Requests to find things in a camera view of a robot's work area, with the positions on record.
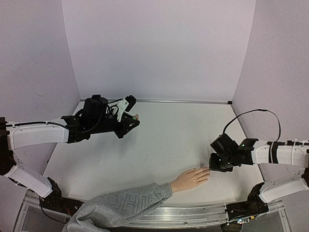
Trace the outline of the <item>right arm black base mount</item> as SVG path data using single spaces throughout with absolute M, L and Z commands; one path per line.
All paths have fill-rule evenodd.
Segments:
M 255 185 L 246 201 L 226 205 L 225 212 L 229 222 L 240 218 L 250 218 L 269 211 L 268 204 L 259 196 L 263 184 L 264 182 Z

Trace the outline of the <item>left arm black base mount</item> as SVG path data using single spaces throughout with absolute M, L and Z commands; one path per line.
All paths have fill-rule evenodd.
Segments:
M 49 177 L 47 180 L 51 184 L 52 192 L 45 198 L 40 198 L 40 206 L 42 206 L 44 209 L 66 213 L 70 216 L 73 216 L 84 202 L 63 197 L 58 184 Z

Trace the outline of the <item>person's bare hand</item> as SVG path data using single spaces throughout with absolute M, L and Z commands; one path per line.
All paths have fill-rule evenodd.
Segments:
M 172 193 L 196 188 L 206 183 L 210 175 L 211 173 L 208 167 L 187 170 L 170 183 Z

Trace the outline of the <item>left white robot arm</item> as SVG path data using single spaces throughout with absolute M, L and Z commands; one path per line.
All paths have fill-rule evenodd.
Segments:
M 14 157 L 14 150 L 49 143 L 78 143 L 89 140 L 92 134 L 108 132 L 122 139 L 140 124 L 138 116 L 129 114 L 136 101 L 132 95 L 115 101 L 93 95 L 73 116 L 23 123 L 10 123 L 1 117 L 0 174 L 46 198 L 53 210 L 61 211 L 65 200 L 60 197 L 62 193 L 57 189 L 56 182 L 24 165 Z

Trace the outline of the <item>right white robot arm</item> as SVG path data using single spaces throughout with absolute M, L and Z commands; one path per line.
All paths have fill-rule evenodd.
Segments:
M 309 189 L 309 142 L 307 140 L 263 141 L 246 138 L 237 144 L 227 134 L 221 134 L 212 143 L 209 168 L 212 171 L 231 172 L 242 165 L 284 167 L 295 174 L 285 174 L 278 180 L 269 178 L 256 185 L 248 201 L 269 203 L 273 200 Z

